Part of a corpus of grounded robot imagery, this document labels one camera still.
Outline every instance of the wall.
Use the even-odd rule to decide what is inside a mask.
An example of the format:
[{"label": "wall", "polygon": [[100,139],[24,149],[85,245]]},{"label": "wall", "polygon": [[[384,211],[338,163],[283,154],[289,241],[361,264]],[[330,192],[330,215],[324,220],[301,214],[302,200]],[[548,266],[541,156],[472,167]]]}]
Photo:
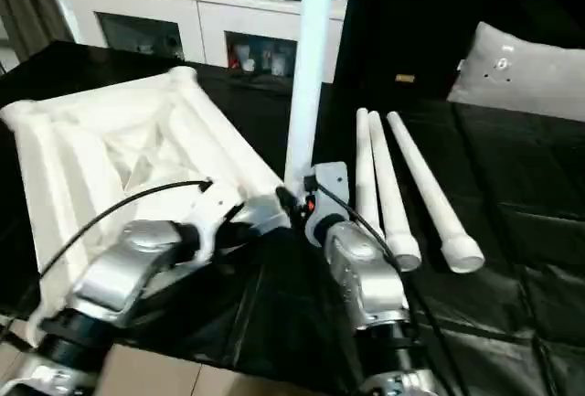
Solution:
[{"label": "wall", "polygon": [[0,40],[3,39],[8,39],[8,35],[6,34],[4,24],[2,24],[2,17],[0,17]]}]

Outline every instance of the white pipe cap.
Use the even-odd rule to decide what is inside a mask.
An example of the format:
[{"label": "white pipe cap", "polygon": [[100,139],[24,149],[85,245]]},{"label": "white pipe cap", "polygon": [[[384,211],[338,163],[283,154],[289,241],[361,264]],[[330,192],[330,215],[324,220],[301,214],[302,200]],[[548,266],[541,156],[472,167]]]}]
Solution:
[{"label": "white pipe cap", "polygon": [[467,234],[444,241],[441,250],[454,273],[472,273],[484,266],[484,254],[477,242]]},{"label": "white pipe cap", "polygon": [[386,244],[402,271],[416,270],[422,262],[419,244],[410,233],[391,234],[386,238]]}]

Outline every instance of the vertical white pole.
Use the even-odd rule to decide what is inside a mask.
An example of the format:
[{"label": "vertical white pole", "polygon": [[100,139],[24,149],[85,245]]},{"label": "vertical white pole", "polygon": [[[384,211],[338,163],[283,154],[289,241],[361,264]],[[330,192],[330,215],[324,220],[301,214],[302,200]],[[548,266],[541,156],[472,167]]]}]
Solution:
[{"label": "vertical white pole", "polygon": [[284,171],[284,184],[296,195],[303,192],[303,178],[313,160],[331,3],[332,0],[303,0],[301,5],[301,39],[296,51]]}]

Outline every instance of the curtain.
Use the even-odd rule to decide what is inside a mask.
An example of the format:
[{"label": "curtain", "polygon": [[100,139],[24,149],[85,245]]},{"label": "curtain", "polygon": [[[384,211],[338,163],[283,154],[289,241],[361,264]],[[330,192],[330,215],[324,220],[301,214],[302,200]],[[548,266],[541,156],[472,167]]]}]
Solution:
[{"label": "curtain", "polygon": [[54,40],[72,40],[56,0],[0,0],[0,16],[21,62]]}]

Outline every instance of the white pipe fitting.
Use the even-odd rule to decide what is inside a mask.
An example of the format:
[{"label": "white pipe fitting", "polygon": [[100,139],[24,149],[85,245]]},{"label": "white pipe fitting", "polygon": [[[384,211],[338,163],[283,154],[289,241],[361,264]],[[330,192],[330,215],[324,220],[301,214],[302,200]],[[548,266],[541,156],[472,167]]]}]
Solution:
[{"label": "white pipe fitting", "polygon": [[223,150],[223,154],[216,156],[224,156],[230,161],[236,172],[234,175],[240,179],[248,195],[273,195],[274,190],[282,186],[282,180],[201,89],[195,81],[197,76],[195,70],[189,67],[175,67],[169,74],[178,84],[177,88],[186,106],[197,115],[199,123],[203,123],[213,134],[218,146]]},{"label": "white pipe fitting", "polygon": [[386,243],[402,271],[412,271],[422,261],[419,244],[410,232],[380,115],[378,112],[371,112],[368,118]]},{"label": "white pipe fitting", "polygon": [[360,108],[356,113],[356,210],[380,236],[383,234],[366,108]]},{"label": "white pipe fitting", "polygon": [[472,273],[484,265],[484,255],[470,237],[441,190],[419,148],[396,112],[388,114],[392,133],[398,141],[422,199],[442,240],[441,251],[454,273]]}]

